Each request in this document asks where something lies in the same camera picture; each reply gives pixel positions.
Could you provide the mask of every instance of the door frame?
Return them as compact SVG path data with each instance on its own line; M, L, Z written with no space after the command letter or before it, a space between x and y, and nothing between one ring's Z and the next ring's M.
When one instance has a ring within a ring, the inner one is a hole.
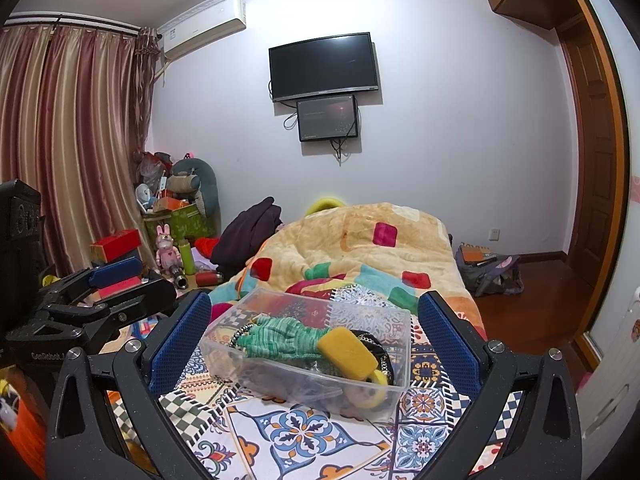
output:
M558 36L560 37L564 58L567 61L569 74L571 78L572 90L574 92L574 101L577 112L578 126L578 197L574 217L574 230L571 238L570 253L574 248L577 238L577 222L582 207L582 190L584 183L584 137L582 131L582 120L579 113L579 99L577 97L577 89L574 81L573 69L571 67L569 57L566 52L566 45L562 41L562 31L575 25L579 20L584 19L594 38L596 53L600 57L604 72L604 79L609 91L610 102L613 112L613 133L616 144L615 162L616 169L614 172L614 201L613 211L611 215L611 227L607 237L607 247L602 259L602 267L593 288L591 299L585 309L584 315L580 320L578 328L574 334L574 340L578 348L582 351L585 359L591 368L595 369L600 363L600 356L594 350L590 338L585 332L591 327L595 317L600 311L602 302L609 288L609 283L613 274L614 267L618 260L620 252L620 242L625 227L626 208L628 205L628 190L630 180L630 163L629 163L629 135L626 120L625 102L620 86L620 78L618 70L613 59L613 54L609 47L609 42L602 30L600 20L598 19L589 0L577 0L580 5L581 14L568 20L566 23L558 27Z

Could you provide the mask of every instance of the orange box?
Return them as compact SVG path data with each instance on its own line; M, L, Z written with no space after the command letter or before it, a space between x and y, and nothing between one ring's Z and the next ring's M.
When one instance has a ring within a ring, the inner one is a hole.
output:
M176 211L177 209L187 207L188 205L188 202L183 202L182 200L171 198L170 196L165 196L160 200L156 200L154 203L154 213L165 210Z

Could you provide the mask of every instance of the wooden door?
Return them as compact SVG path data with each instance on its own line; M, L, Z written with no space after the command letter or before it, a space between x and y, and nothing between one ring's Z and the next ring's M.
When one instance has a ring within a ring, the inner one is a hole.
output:
M559 31L578 123L578 200L569 265L595 286L602 270L616 194L616 137L610 89L584 19Z

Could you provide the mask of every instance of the striped curtain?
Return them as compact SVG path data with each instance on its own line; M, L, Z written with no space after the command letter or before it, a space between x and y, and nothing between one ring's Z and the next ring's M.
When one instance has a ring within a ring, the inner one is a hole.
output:
M89 246L138 228L129 135L134 38L89 28L0 30L0 182L42 194L45 244L63 276L90 266Z

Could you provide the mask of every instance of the clear plastic container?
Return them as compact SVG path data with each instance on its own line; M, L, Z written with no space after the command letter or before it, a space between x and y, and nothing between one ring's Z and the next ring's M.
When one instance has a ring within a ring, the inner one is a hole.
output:
M230 348L228 342L236 330L261 313L295 317L314 328L345 326L350 330L366 330L389 354L394 385L352 381L315 369L249 358L241 350ZM200 350L214 378L231 379L254 392L318 410L388 422L409 387L411 313L402 308L335 303L256 288L207 328L200 340Z

